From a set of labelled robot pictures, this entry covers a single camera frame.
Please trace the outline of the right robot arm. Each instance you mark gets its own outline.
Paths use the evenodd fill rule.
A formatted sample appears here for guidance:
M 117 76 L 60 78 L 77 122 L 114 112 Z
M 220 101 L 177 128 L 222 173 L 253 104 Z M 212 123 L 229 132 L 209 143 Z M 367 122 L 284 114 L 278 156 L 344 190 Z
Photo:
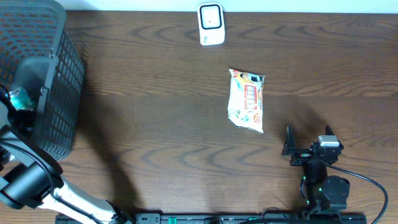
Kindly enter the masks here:
M 317 142 L 311 143 L 307 149 L 299 149 L 292 128 L 287 127 L 281 154 L 290 157 L 291 166 L 303 168 L 300 193 L 308 204 L 303 212 L 307 218 L 316 213 L 339 212 L 347 208 L 349 181 L 327 172 L 327 167 L 338 160 L 343 149 L 344 146 L 328 126 Z

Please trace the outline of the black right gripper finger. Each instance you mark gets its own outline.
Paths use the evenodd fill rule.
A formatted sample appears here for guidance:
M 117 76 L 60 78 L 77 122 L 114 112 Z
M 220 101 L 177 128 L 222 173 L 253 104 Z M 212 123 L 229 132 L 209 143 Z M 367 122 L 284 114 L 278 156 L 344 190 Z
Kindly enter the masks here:
M 333 136 L 333 139 L 331 141 L 327 142 L 327 144 L 326 144 L 327 146 L 339 146 L 341 144 L 340 141 L 338 140 L 338 138 L 335 136 L 332 129 L 330 128 L 330 126 L 326 126 L 325 134 L 327 136 Z
M 295 143 L 295 139 L 294 139 L 294 134 L 293 134 L 292 128 L 290 126 L 287 126 L 285 143 L 282 148 L 281 155 L 282 156 L 291 156 L 295 152 L 296 152 L 296 143 Z

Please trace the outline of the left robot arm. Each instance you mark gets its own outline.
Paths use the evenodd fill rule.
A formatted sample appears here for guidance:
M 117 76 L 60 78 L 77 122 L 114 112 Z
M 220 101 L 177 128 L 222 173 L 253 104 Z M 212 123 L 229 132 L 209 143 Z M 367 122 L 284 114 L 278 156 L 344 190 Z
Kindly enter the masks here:
M 1 163 L 19 161 L 1 177 L 1 202 L 14 209 L 42 208 L 62 213 L 80 223 L 135 223 L 107 200 L 95 198 L 71 184 L 60 164 L 12 127 L 20 112 L 1 87 Z

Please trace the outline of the small teal tissue pack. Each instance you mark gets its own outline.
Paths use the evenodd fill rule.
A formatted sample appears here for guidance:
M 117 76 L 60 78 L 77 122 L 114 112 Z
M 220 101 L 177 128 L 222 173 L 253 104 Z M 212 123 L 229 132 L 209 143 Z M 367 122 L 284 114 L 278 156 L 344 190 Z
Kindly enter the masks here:
M 35 103 L 29 96 L 28 92 L 22 88 L 16 88 L 10 92 L 11 103 L 16 110 L 28 110 L 33 111 L 35 109 Z

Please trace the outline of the large white snack bag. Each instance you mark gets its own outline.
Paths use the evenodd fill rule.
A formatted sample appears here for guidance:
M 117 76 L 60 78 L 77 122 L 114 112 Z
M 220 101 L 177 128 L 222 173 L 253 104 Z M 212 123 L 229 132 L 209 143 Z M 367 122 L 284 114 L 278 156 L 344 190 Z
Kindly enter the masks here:
M 229 69 L 231 75 L 228 119 L 239 128 L 263 131 L 265 75 Z

